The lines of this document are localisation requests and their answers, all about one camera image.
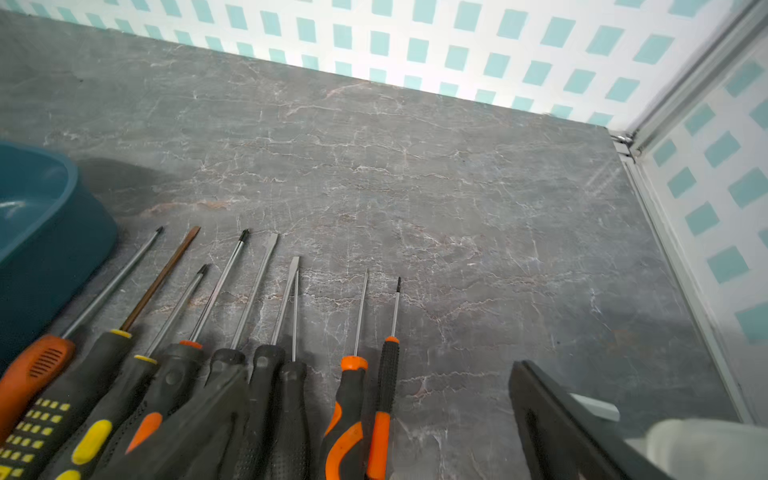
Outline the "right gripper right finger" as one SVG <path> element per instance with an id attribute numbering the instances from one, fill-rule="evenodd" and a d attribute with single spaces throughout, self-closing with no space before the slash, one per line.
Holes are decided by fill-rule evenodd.
<path id="1" fill-rule="evenodd" d="M 530 360 L 513 363 L 509 397 L 533 479 L 666 479 Z"/>

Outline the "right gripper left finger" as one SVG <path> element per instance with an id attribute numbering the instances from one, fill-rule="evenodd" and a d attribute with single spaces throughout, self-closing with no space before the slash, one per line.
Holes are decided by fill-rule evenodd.
<path id="1" fill-rule="evenodd" d="M 146 441 L 95 479 L 232 479 L 248 420 L 246 368 L 195 394 Z"/>

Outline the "black handled slim screwdriver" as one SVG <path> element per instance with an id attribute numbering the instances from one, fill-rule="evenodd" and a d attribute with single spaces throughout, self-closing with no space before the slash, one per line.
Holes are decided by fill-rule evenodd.
<path id="1" fill-rule="evenodd" d="M 307 365 L 299 357 L 300 273 L 294 277 L 291 358 L 279 372 L 279 408 L 274 442 L 268 462 L 269 479 L 310 477 L 309 427 L 305 405 Z"/>

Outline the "orange black large screwdriver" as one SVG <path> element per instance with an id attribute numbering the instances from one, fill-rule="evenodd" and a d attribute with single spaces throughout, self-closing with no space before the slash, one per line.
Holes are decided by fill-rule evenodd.
<path id="1" fill-rule="evenodd" d="M 152 236 L 107 283 L 60 336 L 43 335 L 30 344 L 5 370 L 1 378 L 1 439 L 16 425 L 30 401 L 68 365 L 75 353 L 71 340 L 75 330 L 89 321 L 106 303 L 122 281 L 164 231 L 158 227 Z"/>

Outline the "teal plastic storage box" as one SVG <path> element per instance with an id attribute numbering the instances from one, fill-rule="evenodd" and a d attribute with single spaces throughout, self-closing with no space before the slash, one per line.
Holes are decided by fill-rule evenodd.
<path id="1" fill-rule="evenodd" d="M 46 331 L 107 259 L 117 225 L 67 157 L 1 144 L 1 366 Z"/>

